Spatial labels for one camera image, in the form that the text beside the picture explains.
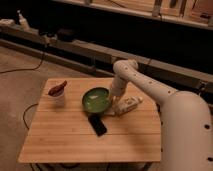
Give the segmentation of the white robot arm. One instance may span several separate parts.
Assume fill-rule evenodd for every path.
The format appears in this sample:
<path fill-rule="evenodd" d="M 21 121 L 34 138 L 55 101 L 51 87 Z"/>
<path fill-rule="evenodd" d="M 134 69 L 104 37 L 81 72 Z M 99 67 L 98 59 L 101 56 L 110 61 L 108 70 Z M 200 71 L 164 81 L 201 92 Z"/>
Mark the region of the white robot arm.
<path fill-rule="evenodd" d="M 213 171 L 213 121 L 207 102 L 138 72 L 135 60 L 119 60 L 110 96 L 122 97 L 131 82 L 161 111 L 161 171 Z"/>

